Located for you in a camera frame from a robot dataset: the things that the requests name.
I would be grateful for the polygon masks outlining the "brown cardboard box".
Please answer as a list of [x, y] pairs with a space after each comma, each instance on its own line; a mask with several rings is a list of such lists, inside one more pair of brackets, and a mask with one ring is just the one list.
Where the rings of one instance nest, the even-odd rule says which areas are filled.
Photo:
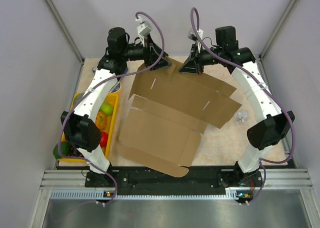
[[181, 66], [176, 60], [155, 71], [139, 66], [116, 145], [123, 158], [173, 177], [188, 174], [206, 127], [222, 128], [241, 106], [231, 98], [234, 86], [181, 73]]

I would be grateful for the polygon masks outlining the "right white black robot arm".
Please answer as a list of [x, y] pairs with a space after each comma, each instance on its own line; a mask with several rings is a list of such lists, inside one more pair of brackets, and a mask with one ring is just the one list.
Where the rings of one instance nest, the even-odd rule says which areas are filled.
[[225, 26], [215, 30], [216, 45], [206, 49], [203, 31], [191, 29], [188, 38], [194, 41], [190, 55], [179, 69], [181, 73], [202, 74], [207, 65], [221, 64], [238, 81], [249, 100], [257, 121], [247, 130], [248, 146], [235, 163], [232, 173], [222, 173], [223, 187], [244, 186], [259, 176], [260, 161], [287, 135], [295, 116], [282, 108], [268, 95], [269, 88], [258, 70], [249, 48], [239, 48], [236, 29]]

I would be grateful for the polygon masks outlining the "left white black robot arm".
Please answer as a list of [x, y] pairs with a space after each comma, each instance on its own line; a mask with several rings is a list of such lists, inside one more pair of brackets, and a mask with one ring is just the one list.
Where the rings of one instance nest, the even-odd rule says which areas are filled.
[[124, 28], [108, 32], [107, 48], [100, 59], [89, 87], [69, 112], [64, 111], [61, 122], [66, 140], [75, 147], [89, 164], [86, 187], [108, 187], [113, 182], [112, 165], [101, 148], [101, 131], [95, 124], [107, 94], [124, 77], [128, 61], [143, 60], [147, 69], [168, 67], [171, 62], [163, 47], [156, 45], [147, 23], [137, 28], [140, 43], [130, 43]]

